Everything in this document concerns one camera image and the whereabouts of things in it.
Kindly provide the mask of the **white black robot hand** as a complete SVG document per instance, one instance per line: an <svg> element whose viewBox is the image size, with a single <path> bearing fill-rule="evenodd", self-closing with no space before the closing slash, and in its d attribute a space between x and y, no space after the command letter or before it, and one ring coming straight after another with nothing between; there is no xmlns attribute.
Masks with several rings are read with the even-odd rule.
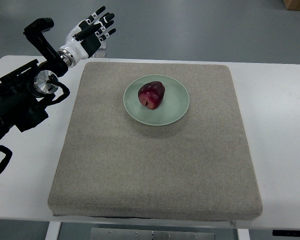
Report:
<svg viewBox="0 0 300 240"><path fill-rule="evenodd" d="M65 44L57 53L69 68L92 57L102 43L116 32L115 28L110 29L115 15L105 10L105 6L100 7L79 22L66 36Z"/></svg>

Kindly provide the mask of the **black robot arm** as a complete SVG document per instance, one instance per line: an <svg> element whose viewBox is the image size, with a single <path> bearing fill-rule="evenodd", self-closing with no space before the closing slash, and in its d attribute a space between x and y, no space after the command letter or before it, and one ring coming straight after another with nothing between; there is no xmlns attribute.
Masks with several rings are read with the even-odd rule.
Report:
<svg viewBox="0 0 300 240"><path fill-rule="evenodd" d="M12 127L20 132L36 127L48 118L46 108L65 100L70 90L58 78L68 71L62 58L43 33L54 26L51 18L38 18L24 29L27 40L45 57L34 59L0 78L0 140ZM0 145L0 174L8 166L12 151Z"/></svg>

